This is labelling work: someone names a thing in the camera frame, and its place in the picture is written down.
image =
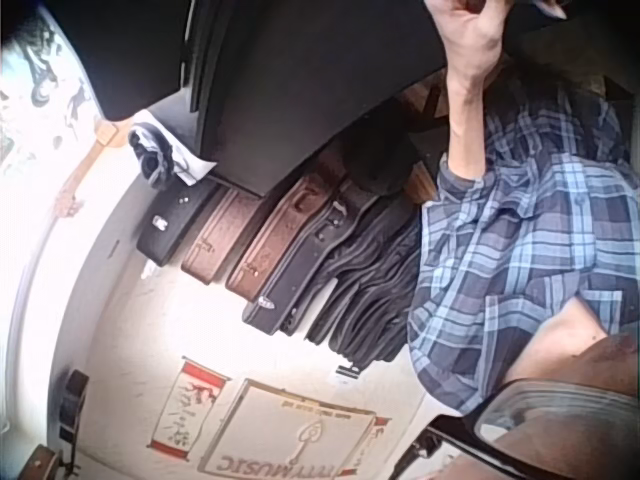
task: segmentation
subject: plaid shirt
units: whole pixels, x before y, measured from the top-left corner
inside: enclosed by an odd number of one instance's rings
[[[409,316],[421,383],[463,414],[570,298],[609,334],[638,321],[640,189],[612,108],[557,83],[514,77],[496,90],[486,174],[457,177],[445,155],[423,206]]]

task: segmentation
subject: sticker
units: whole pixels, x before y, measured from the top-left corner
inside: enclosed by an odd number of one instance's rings
[[[228,377],[185,358],[151,437],[150,448],[186,460]]]
[[[345,467],[340,470],[338,477],[353,477],[359,473],[361,474],[362,472],[359,472],[359,469],[362,470],[361,467],[366,463],[367,457],[371,457],[374,454],[378,456],[383,453],[377,450],[380,446],[383,446],[380,440],[384,436],[390,421],[390,418],[376,417],[368,435],[355,449]]]
[[[198,471],[240,480],[334,478],[375,419],[247,380]]]

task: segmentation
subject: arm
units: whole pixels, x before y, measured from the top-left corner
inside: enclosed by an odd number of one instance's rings
[[[426,0],[447,55],[449,169],[466,179],[485,173],[482,90],[498,63],[510,0]]]

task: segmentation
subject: blue plaid shirt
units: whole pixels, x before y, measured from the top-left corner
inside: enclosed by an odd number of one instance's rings
[[[445,155],[438,198],[423,206],[409,316],[420,381],[463,414],[570,298],[610,334],[638,321],[640,190],[611,106],[517,76],[496,94],[486,174],[457,177]]]

